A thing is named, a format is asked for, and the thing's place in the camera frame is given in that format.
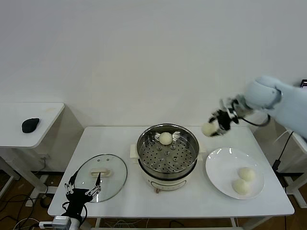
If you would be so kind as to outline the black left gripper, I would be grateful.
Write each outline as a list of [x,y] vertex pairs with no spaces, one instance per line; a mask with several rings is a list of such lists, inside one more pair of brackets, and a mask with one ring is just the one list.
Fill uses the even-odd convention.
[[91,201],[91,197],[99,194],[101,191],[101,173],[98,174],[95,186],[91,190],[75,188],[74,183],[78,171],[76,171],[69,179],[67,183],[64,184],[66,190],[66,198],[69,201],[66,216],[70,218],[80,218],[83,210],[83,206]]

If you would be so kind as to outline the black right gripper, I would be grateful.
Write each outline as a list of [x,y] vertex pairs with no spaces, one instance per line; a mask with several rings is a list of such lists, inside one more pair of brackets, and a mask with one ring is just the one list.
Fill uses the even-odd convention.
[[227,111],[218,109],[218,110],[212,112],[212,115],[209,118],[208,122],[212,123],[215,120],[218,121],[219,129],[217,131],[213,132],[210,135],[211,137],[222,136],[227,131],[229,131],[231,129],[232,119],[230,118],[230,115],[228,114]]

